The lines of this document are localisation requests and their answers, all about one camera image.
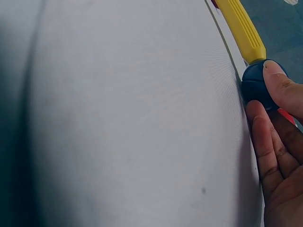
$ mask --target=hand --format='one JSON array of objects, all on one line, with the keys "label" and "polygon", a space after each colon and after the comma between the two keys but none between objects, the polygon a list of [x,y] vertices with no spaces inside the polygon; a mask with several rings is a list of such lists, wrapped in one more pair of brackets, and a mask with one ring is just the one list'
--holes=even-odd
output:
[{"label": "hand", "polygon": [[[264,81],[274,102],[303,124],[303,85],[295,84],[274,61]],[[303,226],[303,134],[278,112],[258,101],[246,107],[265,201],[266,227]]]}]

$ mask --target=red object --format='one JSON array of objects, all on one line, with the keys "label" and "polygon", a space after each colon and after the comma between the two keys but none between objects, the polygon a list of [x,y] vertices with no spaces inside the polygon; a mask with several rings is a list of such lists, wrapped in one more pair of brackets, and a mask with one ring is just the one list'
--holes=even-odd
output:
[{"label": "red object", "polygon": [[217,9],[219,8],[215,0],[212,0],[212,3]]},{"label": "red object", "polygon": [[286,112],[285,110],[283,109],[278,109],[278,112],[284,116],[287,120],[289,120],[292,124],[295,125],[295,121],[294,121],[294,118],[292,117],[292,115],[290,115],[288,112]]}]

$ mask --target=fingernail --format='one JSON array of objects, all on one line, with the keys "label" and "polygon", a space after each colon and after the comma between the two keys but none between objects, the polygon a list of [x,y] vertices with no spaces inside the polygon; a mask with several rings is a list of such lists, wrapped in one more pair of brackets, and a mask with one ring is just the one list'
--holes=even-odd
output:
[{"label": "fingernail", "polygon": [[278,74],[278,73],[285,75],[285,72],[283,71],[283,69],[276,62],[274,62],[272,60],[267,60],[264,62],[263,71],[269,75]]}]

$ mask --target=white fabric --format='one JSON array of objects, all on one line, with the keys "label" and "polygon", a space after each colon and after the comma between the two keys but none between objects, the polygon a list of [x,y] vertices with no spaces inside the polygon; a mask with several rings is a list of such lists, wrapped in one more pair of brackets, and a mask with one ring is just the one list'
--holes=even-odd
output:
[{"label": "white fabric", "polygon": [[46,226],[259,226],[235,70],[204,1],[50,0],[31,81]]}]

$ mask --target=yellow screwdriver handle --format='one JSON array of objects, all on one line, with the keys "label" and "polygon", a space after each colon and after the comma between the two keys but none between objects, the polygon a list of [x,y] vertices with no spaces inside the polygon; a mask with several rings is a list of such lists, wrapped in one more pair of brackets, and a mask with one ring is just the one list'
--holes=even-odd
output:
[{"label": "yellow screwdriver handle", "polygon": [[236,40],[242,58],[248,64],[266,59],[265,46],[240,1],[215,0],[215,2]]}]

